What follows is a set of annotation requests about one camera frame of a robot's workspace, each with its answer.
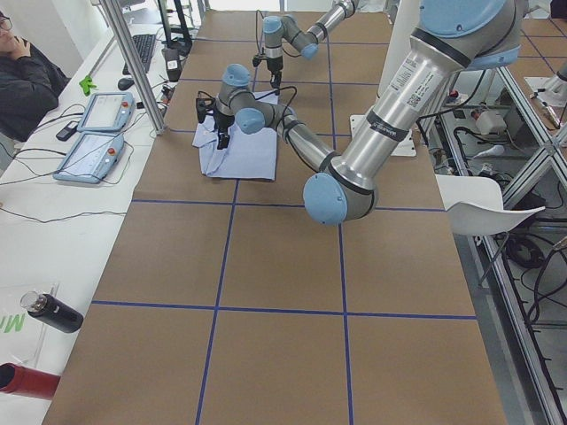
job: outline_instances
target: green object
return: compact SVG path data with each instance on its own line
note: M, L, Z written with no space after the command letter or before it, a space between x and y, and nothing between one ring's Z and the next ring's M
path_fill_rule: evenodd
M90 95L91 89L97 88L97 85L93 84L92 78L90 78L90 75L87 75L85 78L80 80L79 85L82 87L82 92L85 94L85 96Z

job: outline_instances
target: red can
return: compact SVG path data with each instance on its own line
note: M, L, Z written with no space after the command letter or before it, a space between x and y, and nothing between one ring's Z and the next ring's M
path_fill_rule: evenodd
M51 400L60 376L13 363L0 366L0 392Z

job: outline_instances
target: black thermos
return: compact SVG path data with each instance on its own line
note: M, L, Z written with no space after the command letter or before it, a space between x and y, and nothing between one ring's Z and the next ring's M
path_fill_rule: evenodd
M50 294L30 291L19 303L30 316L67 334L75 332L82 325L82 314Z

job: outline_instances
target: keyboard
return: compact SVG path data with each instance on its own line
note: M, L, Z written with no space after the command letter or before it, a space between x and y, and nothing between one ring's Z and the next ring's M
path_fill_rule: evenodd
M138 50L140 59L142 59L142 65L146 73L150 70L151 57L153 56L153 47L156 43L155 34L136 34L132 35L132 40ZM129 75L128 65L124 64L124 69L122 69L122 74Z

